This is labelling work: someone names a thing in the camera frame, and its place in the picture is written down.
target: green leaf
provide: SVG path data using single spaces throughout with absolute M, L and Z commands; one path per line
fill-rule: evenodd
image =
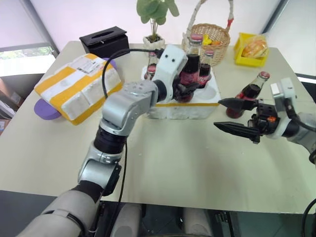
M 147 22 L 149 22 L 150 17 L 149 16 L 141 16 L 140 20 L 142 21 L 142 23 L 146 24 Z
M 163 25 L 166 22 L 166 17 L 157 18 L 156 22 L 158 25 Z
M 139 16 L 148 16 L 154 13 L 160 0 L 137 0 L 136 11 Z
M 168 11 L 167 4 L 164 2 L 159 2 L 159 5 L 156 9 L 156 11 L 149 15 L 150 18 L 158 19 L 166 17 Z
M 179 16 L 179 10 L 174 0 L 164 0 L 173 16 Z

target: yellow tray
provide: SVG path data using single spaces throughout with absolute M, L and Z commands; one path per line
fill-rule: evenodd
M 269 49 L 267 50 L 267 55 L 260 58 L 246 58 L 242 57 L 241 54 L 244 49 L 244 42 L 247 38 L 253 37 L 255 35 L 253 34 L 247 34 L 247 33 L 239 33 L 239 38 L 237 40 L 237 43 L 234 46 L 234 52 L 235 52 L 235 63 L 237 65 L 246 65 L 246 66 L 252 66 L 252 67 L 262 67 L 266 63 Z

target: table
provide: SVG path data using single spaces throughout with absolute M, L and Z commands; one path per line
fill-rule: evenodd
M 46 75 L 84 54 L 69 42 Z M 147 64 L 143 52 L 116 59 L 125 81 L 139 79 Z M 263 70 L 276 82 L 291 77 L 298 95 L 296 111 L 316 105 L 278 49 L 271 48 Z M 235 96 L 260 69 L 236 66 L 229 47 L 214 67 L 222 98 Z M 268 85 L 260 97 L 272 103 Z M 0 189 L 58 196 L 77 184 L 77 175 L 94 139 L 101 110 L 74 126 L 64 118 L 45 121 L 33 110 L 33 91 L 0 137 Z M 252 112 L 234 121 L 246 123 Z M 302 213 L 316 196 L 315 166 L 302 146 L 285 138 L 261 139 L 259 145 L 217 129 L 214 121 L 232 120 L 219 106 L 204 120 L 138 118 L 128 138 L 128 165 L 122 201 L 233 211 Z M 103 200 L 117 201 L 114 193 Z

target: plastic bag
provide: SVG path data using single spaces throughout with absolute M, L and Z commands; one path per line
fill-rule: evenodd
M 264 57 L 268 53 L 268 45 L 263 35 L 257 35 L 245 40 L 242 57 L 259 58 Z

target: wicker basket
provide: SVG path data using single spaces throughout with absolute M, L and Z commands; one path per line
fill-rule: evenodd
M 203 45 L 202 46 L 200 58 L 203 59 L 204 52 L 206 50 L 213 50 L 214 56 L 213 56 L 212 66 L 214 66 L 222 61 L 222 59 L 225 56 L 227 47 L 231 41 L 231 38 L 230 38 L 228 32 L 229 32 L 231 24 L 234 20 L 233 0 L 228 0 L 229 4 L 230 4 L 230 13 L 229 13 L 229 17 L 228 17 L 227 27 L 225 29 L 223 29 L 220 26 L 211 25 L 211 24 L 197 24 L 197 25 L 193 26 L 193 23 L 196 19 L 197 12 L 198 12 L 199 8 L 206 1 L 207 0 L 200 0 L 198 2 L 197 6 L 195 7 L 194 12 L 193 12 L 192 17 L 191 17 L 191 20 L 190 20 L 189 25 L 188 25 L 188 28 L 187 28 L 187 32 L 183 33 L 182 48 L 184 50 L 187 49 L 187 47 L 189 45 L 188 37 L 191 34 L 201 34 L 201 35 L 207 34 L 210 37 L 210 39 L 220 41 L 221 42 L 220 45 Z

